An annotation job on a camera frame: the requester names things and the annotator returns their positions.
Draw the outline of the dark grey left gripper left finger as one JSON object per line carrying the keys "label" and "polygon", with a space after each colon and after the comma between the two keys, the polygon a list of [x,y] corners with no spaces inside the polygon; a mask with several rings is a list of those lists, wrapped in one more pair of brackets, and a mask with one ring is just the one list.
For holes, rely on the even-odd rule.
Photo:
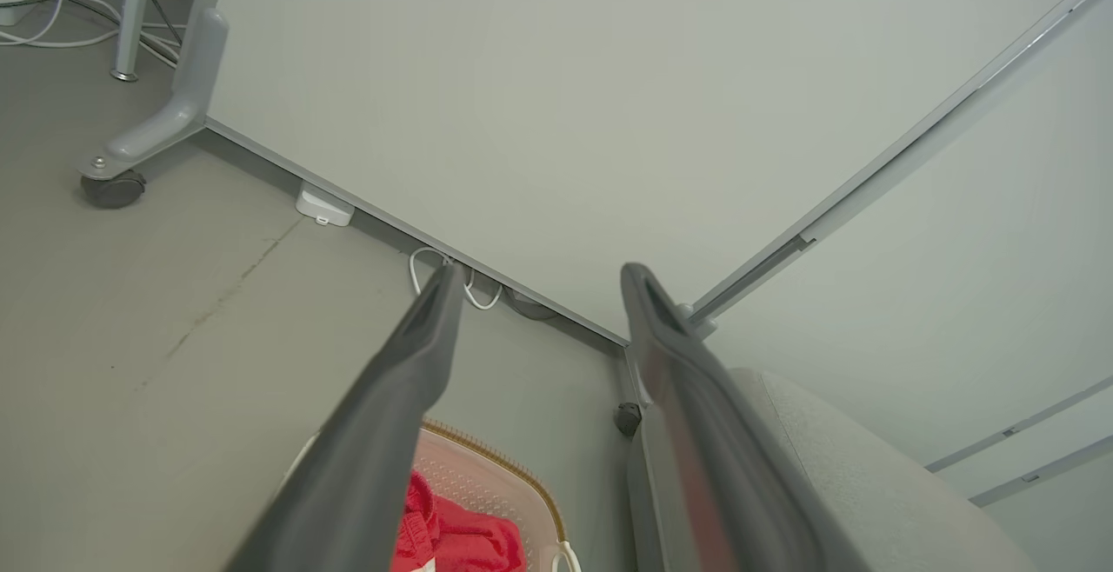
{"label": "dark grey left gripper left finger", "polygon": [[434,272],[225,572],[390,572],[420,428],[449,387],[463,295],[457,264]]}

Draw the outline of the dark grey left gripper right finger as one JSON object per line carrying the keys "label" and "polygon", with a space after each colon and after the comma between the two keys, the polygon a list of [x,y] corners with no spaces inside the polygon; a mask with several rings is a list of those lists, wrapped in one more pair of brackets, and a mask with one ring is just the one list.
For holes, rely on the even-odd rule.
{"label": "dark grey left gripper right finger", "polygon": [[863,558],[663,285],[621,272],[647,404],[627,464],[637,572],[863,572]]}

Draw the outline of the red cloth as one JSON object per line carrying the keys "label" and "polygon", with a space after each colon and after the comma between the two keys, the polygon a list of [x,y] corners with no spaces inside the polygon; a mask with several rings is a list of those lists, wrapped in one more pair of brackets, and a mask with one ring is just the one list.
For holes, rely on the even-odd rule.
{"label": "red cloth", "polygon": [[390,572],[437,559],[437,572],[526,572],[526,553],[512,521],[467,511],[410,473]]}

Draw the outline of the beige perforated laundry basket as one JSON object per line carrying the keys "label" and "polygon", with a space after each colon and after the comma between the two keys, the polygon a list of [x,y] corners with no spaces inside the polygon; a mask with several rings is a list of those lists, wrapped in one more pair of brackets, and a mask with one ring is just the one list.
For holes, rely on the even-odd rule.
{"label": "beige perforated laundry basket", "polygon": [[[279,489],[318,434],[303,446]],[[526,572],[584,572],[551,494],[528,470],[494,448],[440,422],[425,421],[413,470],[429,481],[439,496],[467,511],[516,524],[526,553]]]}

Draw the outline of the grey panel foot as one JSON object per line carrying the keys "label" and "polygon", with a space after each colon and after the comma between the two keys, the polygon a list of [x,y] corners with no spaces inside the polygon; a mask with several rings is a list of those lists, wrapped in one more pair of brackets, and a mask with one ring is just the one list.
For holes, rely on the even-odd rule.
{"label": "grey panel foot", "polygon": [[546,322],[560,316],[559,312],[529,297],[524,292],[505,288],[503,298],[518,315],[530,320]]}

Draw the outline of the small white box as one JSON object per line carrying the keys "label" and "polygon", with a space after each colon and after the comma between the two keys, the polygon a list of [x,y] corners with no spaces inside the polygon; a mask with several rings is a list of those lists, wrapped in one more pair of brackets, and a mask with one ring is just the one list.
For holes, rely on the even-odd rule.
{"label": "small white box", "polygon": [[333,193],[323,190],[313,183],[302,180],[295,208],[297,213],[311,218],[319,226],[349,226],[351,218],[357,211],[353,204],[346,203]]}

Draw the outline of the white partition panel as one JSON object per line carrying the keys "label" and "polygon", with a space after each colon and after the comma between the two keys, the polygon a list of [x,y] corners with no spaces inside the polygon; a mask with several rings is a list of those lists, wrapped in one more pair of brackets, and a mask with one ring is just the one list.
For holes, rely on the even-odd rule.
{"label": "white partition panel", "polygon": [[718,318],[1040,572],[1113,572],[1113,0],[1080,0]]}
{"label": "white partition panel", "polygon": [[1080,0],[217,0],[211,129],[615,341],[719,292]]}

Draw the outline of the dark grey caster wheel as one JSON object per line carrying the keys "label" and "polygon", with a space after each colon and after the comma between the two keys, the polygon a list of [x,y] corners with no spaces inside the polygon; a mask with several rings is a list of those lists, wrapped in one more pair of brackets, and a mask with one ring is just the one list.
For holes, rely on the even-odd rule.
{"label": "dark grey caster wheel", "polygon": [[118,210],[138,201],[146,191],[147,181],[140,172],[127,170],[108,180],[83,177],[80,187],[92,206],[104,210]]}

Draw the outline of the grey panel leg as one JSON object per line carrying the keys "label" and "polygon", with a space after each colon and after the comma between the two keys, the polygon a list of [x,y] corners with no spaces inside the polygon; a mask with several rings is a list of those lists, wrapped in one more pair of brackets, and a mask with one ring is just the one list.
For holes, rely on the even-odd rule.
{"label": "grey panel leg", "polygon": [[108,181],[201,130],[228,34],[230,26],[215,7],[203,10],[184,41],[170,99],[148,119],[116,136],[99,150],[80,156],[79,175],[95,181]]}

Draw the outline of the grey metal table leg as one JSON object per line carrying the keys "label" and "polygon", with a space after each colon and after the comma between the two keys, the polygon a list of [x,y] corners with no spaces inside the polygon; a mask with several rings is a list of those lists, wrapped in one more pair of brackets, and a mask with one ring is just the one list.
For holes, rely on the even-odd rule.
{"label": "grey metal table leg", "polygon": [[134,83],[139,53],[140,37],[142,37],[144,4],[147,0],[124,0],[122,17],[117,37],[116,56],[110,73],[119,81]]}

